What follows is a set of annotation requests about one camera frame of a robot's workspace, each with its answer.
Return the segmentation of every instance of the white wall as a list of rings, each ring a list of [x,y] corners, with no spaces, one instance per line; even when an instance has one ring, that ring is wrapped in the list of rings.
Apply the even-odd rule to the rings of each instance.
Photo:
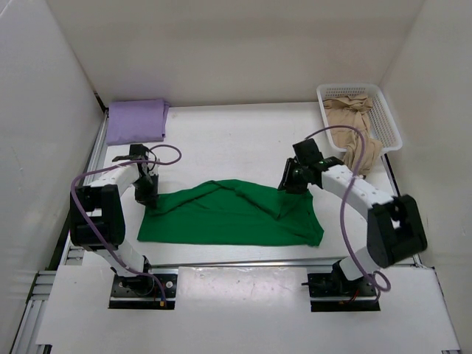
[[[48,0],[105,104],[314,100],[379,83],[423,0]]]
[[[426,0],[383,82],[403,137],[392,155],[418,201],[459,343],[472,352],[472,1]]]
[[[43,0],[0,0],[0,353],[48,265],[102,119]]]

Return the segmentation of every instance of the folded green fabric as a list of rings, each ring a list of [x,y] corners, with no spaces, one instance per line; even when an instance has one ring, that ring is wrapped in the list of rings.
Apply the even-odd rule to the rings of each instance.
[[[310,192],[292,195],[238,181],[208,181],[161,194],[146,209],[144,242],[257,246],[318,246],[323,237]]]

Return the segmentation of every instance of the brown towel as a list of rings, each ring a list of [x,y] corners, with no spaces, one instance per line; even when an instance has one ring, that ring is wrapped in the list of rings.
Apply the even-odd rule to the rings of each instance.
[[[351,125],[362,132],[366,140],[366,152],[359,174],[369,174],[383,147],[380,141],[370,137],[370,119],[367,112],[372,108],[372,98],[359,94],[355,97],[343,96],[324,100],[323,104],[329,125]],[[352,169],[361,155],[361,138],[355,131],[346,128],[332,129],[331,135],[336,146],[347,149],[343,162]]]

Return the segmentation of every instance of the folded purple towel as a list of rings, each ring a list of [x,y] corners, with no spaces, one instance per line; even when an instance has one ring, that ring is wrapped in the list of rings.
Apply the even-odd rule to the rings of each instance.
[[[110,104],[107,145],[161,142],[169,103],[164,100],[125,101]]]

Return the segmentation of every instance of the white panel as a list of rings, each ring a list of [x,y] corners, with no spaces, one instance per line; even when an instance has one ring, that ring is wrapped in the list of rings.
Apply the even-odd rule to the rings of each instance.
[[[427,0],[383,89],[403,149],[391,160],[418,201],[449,313],[472,352],[472,2]]]
[[[106,104],[308,101],[379,83],[423,0],[48,0]]]
[[[102,114],[45,1],[4,8],[0,63],[0,352],[8,353]]]
[[[232,178],[277,188],[287,158],[294,156],[292,144],[320,128],[323,128],[323,123],[317,103],[171,108],[165,142],[180,148],[183,156],[177,164],[159,169],[159,192],[176,192],[212,179]],[[319,134],[316,142],[326,157],[339,156],[328,144],[325,133]],[[128,145],[109,147],[105,166],[109,166],[114,157],[128,152]],[[156,154],[163,162],[176,157],[176,152],[167,148],[157,149]],[[367,180],[380,190],[390,195],[393,193],[381,160],[377,161]],[[128,189],[121,198],[126,238],[154,265],[346,256],[339,227],[341,199],[317,186],[311,186],[310,191],[316,217],[324,229],[319,247],[138,242],[136,238],[145,208],[134,200],[133,188]],[[364,247],[367,223],[350,206],[346,208],[346,223],[353,248]],[[98,256],[86,252],[83,264],[96,264],[96,261],[102,264]]]
[[[279,269],[272,275],[248,271],[241,278],[234,272],[186,272],[178,288],[188,292],[180,296],[179,290],[172,311],[109,310],[113,273],[108,267],[61,266],[37,343],[52,344],[52,353],[60,354],[439,354],[459,349],[432,270],[388,269],[392,292],[381,297],[380,312],[370,313],[311,313],[299,268],[288,271],[293,278]],[[198,301],[206,277],[215,281],[207,282],[206,292],[215,299],[210,304]],[[240,279],[240,293],[234,285],[222,286],[231,279]]]

